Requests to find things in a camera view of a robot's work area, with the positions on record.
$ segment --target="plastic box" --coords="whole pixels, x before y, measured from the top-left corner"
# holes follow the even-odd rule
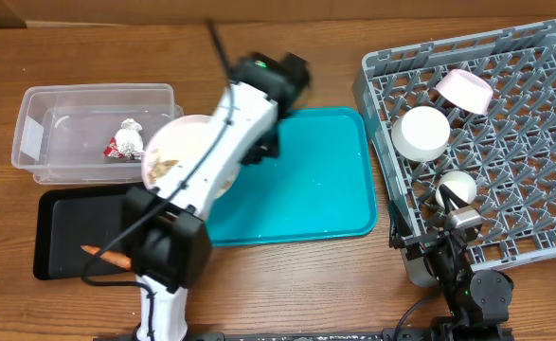
[[[140,162],[103,151],[133,118],[147,143],[182,115],[167,84],[89,84],[28,89],[14,130],[12,165],[39,184],[125,183],[141,180]]]
[[[438,94],[435,85],[452,69],[493,88],[486,116]],[[474,270],[556,257],[556,20],[368,53],[353,95],[389,198],[415,235],[443,225],[437,183],[461,170],[475,179],[473,205],[484,223],[468,248]],[[391,142],[393,122],[419,105],[442,111],[452,127],[446,152],[431,162],[411,162]],[[422,259],[404,265],[415,284],[434,282]]]

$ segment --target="plastic crate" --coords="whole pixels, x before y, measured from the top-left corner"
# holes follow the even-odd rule
[[[435,90],[455,68],[492,86],[486,116]],[[484,221],[468,249],[474,270],[556,257],[556,20],[368,53],[353,94],[389,198],[415,235],[443,224],[437,182],[461,170],[478,185],[473,205]],[[432,162],[409,161],[391,143],[392,123],[419,105],[441,110],[452,127],[446,152]],[[433,283],[422,260],[404,263],[417,285]]]

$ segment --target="white bowl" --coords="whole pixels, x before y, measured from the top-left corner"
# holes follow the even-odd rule
[[[162,127],[150,140],[141,158],[141,171],[145,188],[153,188],[149,174],[158,157],[162,161],[182,160],[185,158],[201,157],[210,144],[213,135],[207,133],[206,124],[213,117],[205,115],[187,115],[171,121]],[[236,180],[240,167],[234,169],[227,178],[225,185],[219,190],[216,197],[227,192]]]
[[[438,188],[441,185],[449,188],[457,197],[467,204],[475,200],[475,196],[477,195],[477,185],[475,184],[474,178],[464,171],[452,170],[445,173],[438,182]],[[444,207],[444,202],[441,200],[439,190],[436,190],[436,201],[438,205]]]
[[[446,150],[450,124],[438,109],[420,106],[409,110],[391,128],[391,140],[405,158],[417,162],[435,160]]]
[[[436,90],[457,107],[486,115],[493,89],[480,77],[465,70],[452,70],[436,85]]]

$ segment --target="white label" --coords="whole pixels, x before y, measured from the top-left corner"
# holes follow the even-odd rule
[[[44,127],[30,117],[25,118],[23,137],[21,137],[21,152],[40,161],[40,148],[42,147],[42,136]]]

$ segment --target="wire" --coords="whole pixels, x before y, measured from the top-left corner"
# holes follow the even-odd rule
[[[412,314],[412,312],[417,310],[423,303],[430,301],[433,298],[436,298],[437,296],[439,296],[439,294],[441,294],[441,290],[437,290],[435,293],[429,294],[428,296],[421,298],[417,303],[415,303],[412,307],[410,307],[410,309],[408,309],[408,311],[404,314],[404,316],[400,318],[398,325],[395,327],[395,331],[393,332],[393,341],[398,341],[398,334],[400,333],[400,330],[402,329],[402,325],[404,324],[408,316]]]
[[[124,230],[122,233],[120,233],[117,237],[115,237],[107,245],[102,247],[95,254],[95,256],[92,259],[90,259],[87,263],[84,264],[84,266],[82,267],[82,270],[81,270],[81,281],[83,281],[84,283],[86,283],[88,285],[91,285],[91,286],[98,286],[98,287],[134,286],[134,287],[140,288],[142,290],[145,290],[147,292],[147,299],[149,300],[149,309],[150,309],[149,313],[147,315],[147,317],[148,317],[148,320],[147,320],[147,326],[148,326],[147,336],[149,336],[149,338],[152,341],[155,340],[154,335],[153,335],[153,306],[154,306],[155,293],[153,292],[152,288],[145,283],[141,283],[141,282],[137,282],[137,281],[133,281],[133,280],[127,280],[127,281],[93,280],[93,279],[88,277],[88,271],[90,270],[92,265],[94,265],[97,261],[100,260],[100,257],[105,252],[109,251],[116,244],[118,244],[119,242],[121,242],[122,240],[124,240],[125,238],[127,238],[128,236],[133,234],[135,231],[137,231],[137,229],[140,228],[141,226],[143,226],[149,219],[153,218],[155,215],[157,215],[157,213],[159,213],[162,209],[164,209],[170,203],[170,201],[172,199],[174,199],[176,194],[178,194],[179,191],[181,191],[181,189],[187,187],[187,184],[188,184],[189,180],[191,180],[191,178],[193,177],[195,172],[197,170],[199,170],[200,167],[202,167],[202,165],[204,164],[204,162],[206,161],[208,156],[212,153],[212,151],[216,148],[216,146],[219,144],[219,142],[223,138],[224,133],[226,132],[227,128],[230,126],[231,118],[233,117],[233,112],[234,112],[234,108],[235,108],[235,96],[233,94],[233,87],[232,87],[232,82],[231,82],[231,70],[229,68],[229,61],[228,61],[227,57],[225,56],[223,45],[221,44],[219,36],[218,36],[218,34],[216,32],[216,29],[214,27],[214,24],[212,23],[212,21],[209,21],[209,20],[206,22],[206,24],[207,24],[207,27],[208,27],[208,31],[210,32],[212,42],[213,42],[213,44],[215,46],[215,49],[217,51],[217,54],[219,55],[219,59],[221,60],[222,67],[224,69],[224,74],[227,78],[227,89],[228,89],[228,95],[229,95],[229,110],[228,110],[227,115],[224,119],[224,126],[221,128],[221,130],[217,134],[216,138],[214,139],[214,141],[212,142],[210,147],[206,150],[206,152],[204,153],[204,155],[202,155],[202,157],[198,160],[198,162],[193,166],[191,171],[188,173],[188,175],[185,177],[185,179],[183,179],[183,181],[179,184],[179,186],[177,186],[172,191],[172,193],[168,197],[166,197],[160,204],[158,204],[156,207],[154,207],[152,210],[150,210],[147,214],[145,214],[139,220],[134,222],[132,225],[130,225],[126,230]],[[140,324],[136,326],[133,335],[136,334],[139,327],[140,327]]]

